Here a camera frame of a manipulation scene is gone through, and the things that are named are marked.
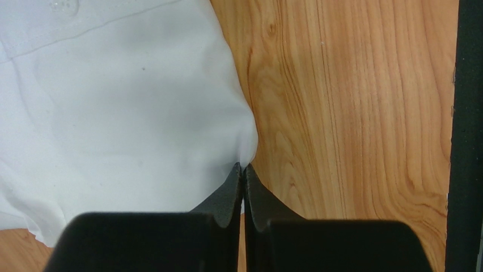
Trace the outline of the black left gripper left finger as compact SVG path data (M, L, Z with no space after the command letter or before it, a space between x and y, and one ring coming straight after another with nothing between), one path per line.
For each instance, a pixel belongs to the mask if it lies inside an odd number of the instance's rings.
M77 216L46 271L236 271L242 169L189 212Z

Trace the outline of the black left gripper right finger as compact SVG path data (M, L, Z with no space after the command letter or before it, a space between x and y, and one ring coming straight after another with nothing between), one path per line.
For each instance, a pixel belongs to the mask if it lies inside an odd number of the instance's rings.
M243 173L248 271L431 271L415 232L394 220L306 219L249 165Z

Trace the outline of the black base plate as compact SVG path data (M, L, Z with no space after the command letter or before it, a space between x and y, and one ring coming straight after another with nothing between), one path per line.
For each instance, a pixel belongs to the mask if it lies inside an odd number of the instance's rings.
M482 1L460 1L446 271L482 271Z

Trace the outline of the white long sleeve shirt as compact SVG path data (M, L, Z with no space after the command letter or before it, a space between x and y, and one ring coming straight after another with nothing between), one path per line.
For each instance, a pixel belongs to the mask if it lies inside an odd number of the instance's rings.
M189 211L257 140L209 1L1 2L1 229Z

